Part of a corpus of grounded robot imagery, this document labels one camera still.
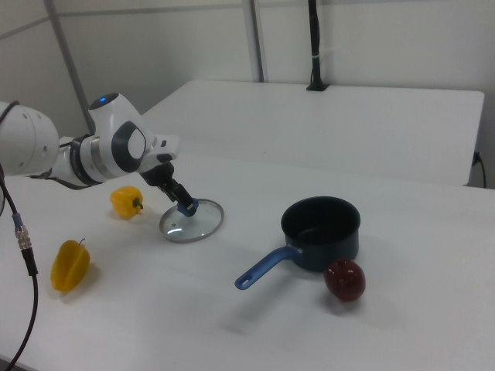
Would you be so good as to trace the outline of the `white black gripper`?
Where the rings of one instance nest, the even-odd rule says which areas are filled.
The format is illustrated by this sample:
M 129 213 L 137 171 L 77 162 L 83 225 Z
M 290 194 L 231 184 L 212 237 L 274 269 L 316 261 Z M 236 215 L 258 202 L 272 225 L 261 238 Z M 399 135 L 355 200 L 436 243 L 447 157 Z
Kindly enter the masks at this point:
M 139 175 L 149 186 L 159 186 L 173 203 L 177 202 L 183 209 L 192 209 L 195 207 L 194 198 L 182 184 L 172 178 L 174 173 L 172 160 L 178 157 L 180 147 L 177 135 L 157 134 L 144 153 L 139 166 Z

